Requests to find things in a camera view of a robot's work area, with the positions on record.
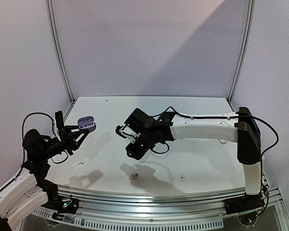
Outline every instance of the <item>robotic arm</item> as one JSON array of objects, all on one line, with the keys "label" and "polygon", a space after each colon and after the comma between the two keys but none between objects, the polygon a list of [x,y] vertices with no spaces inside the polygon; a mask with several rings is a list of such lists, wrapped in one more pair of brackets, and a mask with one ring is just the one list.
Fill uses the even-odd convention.
[{"label": "robotic arm", "polygon": [[78,126],[64,126],[62,111],[55,113],[56,137],[40,135],[36,129],[28,131],[23,147],[27,151],[24,162],[4,186],[0,188],[0,231],[14,230],[37,207],[75,214],[79,200],[58,195],[58,186],[46,176],[48,160],[63,151],[73,155],[84,139],[96,129],[92,116],[78,120]]},{"label": "robotic arm", "polygon": [[117,127],[116,133],[131,141],[126,147],[129,157],[140,160],[148,150],[154,152],[157,143],[185,138],[237,142],[237,158],[244,169],[245,195],[226,200],[226,212],[238,213],[264,204],[261,195],[260,130],[248,108],[241,107],[237,113],[221,115],[186,115],[166,110],[158,116],[154,119],[135,109],[125,125]]}]

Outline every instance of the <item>white table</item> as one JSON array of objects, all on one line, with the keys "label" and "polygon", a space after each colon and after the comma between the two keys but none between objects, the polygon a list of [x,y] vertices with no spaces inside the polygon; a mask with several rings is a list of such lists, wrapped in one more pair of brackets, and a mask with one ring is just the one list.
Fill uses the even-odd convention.
[{"label": "white table", "polygon": [[[116,126],[123,125],[137,107],[148,115],[156,115],[170,105],[187,114],[232,111],[222,98],[80,97],[65,124],[76,125],[80,117],[93,116],[97,129],[66,162],[55,165],[50,161],[47,179],[59,186],[114,193],[184,194],[244,187],[236,143],[177,140],[168,142],[171,149],[167,154],[148,151],[140,161],[127,157],[125,147],[129,141],[115,133]],[[64,158],[62,154],[54,160]],[[132,180],[135,173],[139,177]]]}]

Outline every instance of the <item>white backdrop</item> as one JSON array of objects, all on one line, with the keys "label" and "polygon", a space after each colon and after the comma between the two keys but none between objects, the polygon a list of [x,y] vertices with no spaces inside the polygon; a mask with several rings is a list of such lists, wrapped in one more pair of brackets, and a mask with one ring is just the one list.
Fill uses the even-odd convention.
[{"label": "white backdrop", "polygon": [[[68,105],[45,1],[0,0],[0,186],[21,165],[24,117],[53,116]],[[35,115],[25,130],[31,128],[50,134],[50,119]]]},{"label": "white backdrop", "polygon": [[78,96],[227,97],[248,0],[55,0]]},{"label": "white backdrop", "polygon": [[[280,143],[265,155],[263,164],[289,213],[289,0],[256,1],[233,105],[247,106],[279,133]],[[275,136],[265,126],[261,132],[264,150]]]}]

